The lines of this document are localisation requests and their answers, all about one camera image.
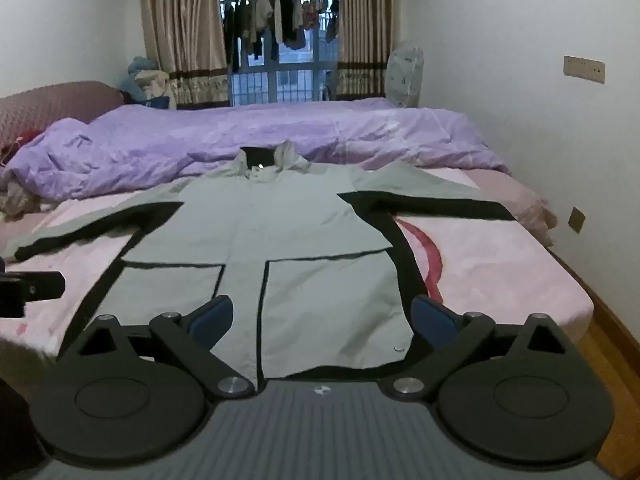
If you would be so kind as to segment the grey and black jacket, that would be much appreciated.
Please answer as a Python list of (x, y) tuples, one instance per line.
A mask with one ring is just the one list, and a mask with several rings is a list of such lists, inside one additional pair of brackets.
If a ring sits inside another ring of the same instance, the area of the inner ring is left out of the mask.
[(390, 252), (398, 214), (506, 220), (476, 188), (405, 162), (378, 170), (308, 162), (292, 144), (272, 163), (245, 154), (209, 174), (9, 244), (15, 261), (100, 236), (134, 220), (151, 229), (129, 248), (96, 310), (125, 324), (188, 313), (230, 297), (233, 321), (216, 356), (251, 382), (320, 366), (378, 368), (405, 359), (413, 332)]

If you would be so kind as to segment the pink bed sheet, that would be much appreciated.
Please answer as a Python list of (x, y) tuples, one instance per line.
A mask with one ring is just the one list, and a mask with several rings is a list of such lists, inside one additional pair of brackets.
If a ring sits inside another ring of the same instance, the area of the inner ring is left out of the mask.
[[(451, 310), (479, 310), (506, 324), (547, 313), (571, 341), (587, 333), (592, 300), (518, 222), (402, 216), (400, 228), (422, 278), (435, 280)], [(11, 271), (60, 271), (66, 279), (61, 298), (1, 322), (1, 377), (19, 394), (32, 394), (72, 323), (91, 318), (89, 295), (115, 276), (117, 260), (141, 234), (133, 223), (119, 223), (99, 236), (9, 261)]]

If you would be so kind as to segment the purple duvet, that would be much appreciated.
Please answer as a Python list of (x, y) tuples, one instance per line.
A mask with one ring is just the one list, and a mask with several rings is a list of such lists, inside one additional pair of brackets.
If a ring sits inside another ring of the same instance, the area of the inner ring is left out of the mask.
[(472, 122), (451, 110), (398, 107), (384, 98), (255, 104), (208, 110), (123, 105), (85, 124), (60, 119), (1, 171), (50, 203), (152, 188), (230, 162), (242, 148), (285, 141), (311, 162), (378, 169), (506, 171)]

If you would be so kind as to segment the blue plush toy pile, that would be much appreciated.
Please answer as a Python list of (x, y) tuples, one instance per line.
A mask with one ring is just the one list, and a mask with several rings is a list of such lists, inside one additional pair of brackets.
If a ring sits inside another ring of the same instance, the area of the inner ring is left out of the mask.
[(127, 68), (127, 76), (119, 91), (130, 104), (140, 104), (158, 110), (175, 110), (176, 98), (168, 73), (149, 58), (136, 56)]

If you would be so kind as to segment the covered standing fan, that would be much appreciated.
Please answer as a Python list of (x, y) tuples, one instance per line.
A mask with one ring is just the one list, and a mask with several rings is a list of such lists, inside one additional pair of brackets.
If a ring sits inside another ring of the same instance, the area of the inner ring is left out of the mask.
[(423, 50), (410, 41), (400, 44), (388, 58), (384, 92), (398, 107), (418, 107), (424, 67)]

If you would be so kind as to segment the left beige curtain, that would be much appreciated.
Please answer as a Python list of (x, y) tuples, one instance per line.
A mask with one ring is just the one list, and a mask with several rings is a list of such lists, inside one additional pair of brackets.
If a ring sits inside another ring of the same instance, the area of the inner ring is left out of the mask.
[(184, 110), (230, 104), (220, 0), (140, 0), (146, 56)]

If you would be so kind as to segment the beige curtain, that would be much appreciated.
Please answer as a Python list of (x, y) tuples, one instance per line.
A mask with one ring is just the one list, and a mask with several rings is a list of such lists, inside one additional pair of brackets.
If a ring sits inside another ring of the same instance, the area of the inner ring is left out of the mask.
[(336, 97), (341, 101), (384, 94), (394, 48), (396, 0), (340, 0)]
[(184, 110), (230, 104), (220, 0), (140, 0), (146, 56)]

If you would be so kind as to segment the hanging laundry outside window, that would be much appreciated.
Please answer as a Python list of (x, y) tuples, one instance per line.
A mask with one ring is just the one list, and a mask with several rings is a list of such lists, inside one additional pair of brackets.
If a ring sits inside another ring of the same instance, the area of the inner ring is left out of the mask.
[(230, 72), (332, 70), (340, 6), (341, 0), (220, 0)]

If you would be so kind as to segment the right beige curtain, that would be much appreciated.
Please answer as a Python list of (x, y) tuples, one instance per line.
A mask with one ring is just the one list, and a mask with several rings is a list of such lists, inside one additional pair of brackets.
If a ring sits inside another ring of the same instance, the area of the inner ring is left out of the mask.
[(336, 97), (341, 101), (384, 94), (394, 48), (396, 0), (340, 0)]

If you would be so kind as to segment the low wall socket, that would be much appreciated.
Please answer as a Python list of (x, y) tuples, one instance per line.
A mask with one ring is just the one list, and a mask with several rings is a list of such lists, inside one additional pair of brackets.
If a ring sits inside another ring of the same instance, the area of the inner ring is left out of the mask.
[(576, 234), (582, 232), (582, 228), (584, 227), (586, 221), (586, 215), (577, 207), (574, 207), (570, 212), (570, 218), (568, 218), (567, 225), (573, 230)]

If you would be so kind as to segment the balcony window frame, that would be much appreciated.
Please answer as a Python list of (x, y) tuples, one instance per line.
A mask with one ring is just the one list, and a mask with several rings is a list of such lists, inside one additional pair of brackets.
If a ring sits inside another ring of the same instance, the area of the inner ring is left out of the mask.
[(233, 106), (331, 101), (336, 93), (337, 64), (332, 70), (306, 70), (288, 66), (282, 72), (248, 70), (239, 74), (229, 70), (230, 103)]

